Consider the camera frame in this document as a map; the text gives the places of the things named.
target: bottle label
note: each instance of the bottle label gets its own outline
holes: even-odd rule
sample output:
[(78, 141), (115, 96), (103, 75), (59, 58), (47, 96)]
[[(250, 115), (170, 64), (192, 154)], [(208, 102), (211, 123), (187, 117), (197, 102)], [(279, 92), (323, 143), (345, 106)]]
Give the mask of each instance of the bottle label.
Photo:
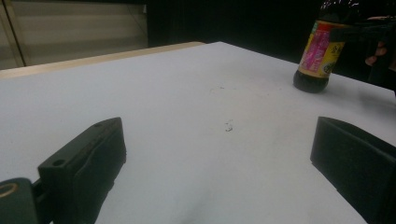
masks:
[(345, 42), (329, 42), (330, 30), (347, 25), (316, 21), (298, 70), (312, 77), (329, 77)]

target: bottle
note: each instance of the bottle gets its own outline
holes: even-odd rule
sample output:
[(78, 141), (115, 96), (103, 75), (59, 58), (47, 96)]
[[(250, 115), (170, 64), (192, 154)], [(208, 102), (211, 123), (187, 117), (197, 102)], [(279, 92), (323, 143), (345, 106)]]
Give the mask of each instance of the bottle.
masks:
[(360, 18), (360, 0), (325, 0), (309, 36), (293, 85), (311, 93), (323, 91), (345, 45), (329, 43), (330, 30), (346, 27)]

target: screw hole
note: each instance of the screw hole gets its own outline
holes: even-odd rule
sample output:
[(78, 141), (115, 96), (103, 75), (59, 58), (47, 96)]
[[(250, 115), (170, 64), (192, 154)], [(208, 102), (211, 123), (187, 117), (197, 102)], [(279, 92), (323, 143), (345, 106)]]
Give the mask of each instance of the screw hole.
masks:
[(62, 164), (64, 164), (64, 160), (57, 160), (57, 161), (55, 161), (52, 165), (53, 165), (53, 166), (60, 166), (60, 165), (62, 165)]
[(6, 197), (9, 194), (17, 191), (18, 185), (15, 183), (5, 184), (0, 186), (0, 198)]

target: wooden table edge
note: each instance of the wooden table edge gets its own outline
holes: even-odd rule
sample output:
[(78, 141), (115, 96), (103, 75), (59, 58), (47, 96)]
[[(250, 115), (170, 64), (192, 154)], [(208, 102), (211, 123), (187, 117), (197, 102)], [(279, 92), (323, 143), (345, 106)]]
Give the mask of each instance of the wooden table edge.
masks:
[(0, 78), (12, 78), (12, 77), (22, 77), (22, 76), (29, 76), (39, 73), (45, 73), (50, 71), (62, 70), (65, 68), (77, 67), (86, 64), (93, 64), (93, 63), (102, 63), (108, 62), (118, 59), (125, 59), (130, 57), (136, 57), (141, 55), (148, 55), (153, 53), (160, 53), (166, 52), (170, 50), (176, 49), (186, 49), (195, 46), (203, 45), (202, 42), (188, 42), (182, 44), (175, 44), (175, 45), (168, 45), (150, 49), (138, 49), (132, 51), (125, 51), (120, 53), (114, 54), (107, 54), (101, 56), (95, 56), (90, 58), (83, 58), (83, 59), (75, 59), (70, 61), (58, 62), (58, 63), (46, 63), (46, 64), (39, 64), (27, 67), (19, 67), (19, 68), (11, 68), (7, 70), (0, 71)]

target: table surface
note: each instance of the table surface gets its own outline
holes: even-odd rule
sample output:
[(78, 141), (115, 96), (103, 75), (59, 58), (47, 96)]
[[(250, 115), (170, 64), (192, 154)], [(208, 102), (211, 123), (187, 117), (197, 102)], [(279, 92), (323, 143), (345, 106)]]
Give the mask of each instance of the table surface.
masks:
[(224, 43), (0, 79), (0, 179), (121, 117), (127, 163), (97, 223), (365, 223), (309, 160), (318, 116), (396, 145), (392, 91)]

